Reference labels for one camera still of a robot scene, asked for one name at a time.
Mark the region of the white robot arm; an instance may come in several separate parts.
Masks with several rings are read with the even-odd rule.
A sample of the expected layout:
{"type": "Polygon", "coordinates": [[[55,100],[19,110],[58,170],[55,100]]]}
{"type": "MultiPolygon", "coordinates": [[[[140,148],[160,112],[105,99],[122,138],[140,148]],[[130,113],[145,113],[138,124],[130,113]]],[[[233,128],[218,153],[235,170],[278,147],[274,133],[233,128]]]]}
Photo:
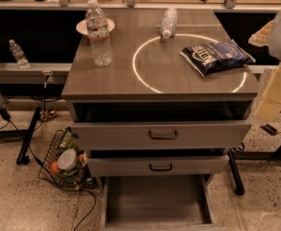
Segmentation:
{"type": "Polygon", "coordinates": [[[261,120],[271,120],[281,112],[281,11],[275,18],[253,34],[248,42],[254,46],[267,46],[269,54],[280,61],[268,79],[254,115],[261,120]]]}

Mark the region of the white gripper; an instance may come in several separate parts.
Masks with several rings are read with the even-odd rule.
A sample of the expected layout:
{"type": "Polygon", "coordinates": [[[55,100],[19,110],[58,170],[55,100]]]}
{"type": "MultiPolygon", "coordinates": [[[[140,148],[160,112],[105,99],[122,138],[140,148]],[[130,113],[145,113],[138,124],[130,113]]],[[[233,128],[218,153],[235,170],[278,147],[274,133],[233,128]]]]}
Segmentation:
{"type": "MultiPolygon", "coordinates": [[[[268,46],[272,21],[264,25],[248,40],[249,44],[257,47],[268,46]]],[[[261,95],[259,104],[254,110],[254,115],[261,120],[274,119],[281,112],[281,65],[269,75],[268,83],[261,95]]]]}

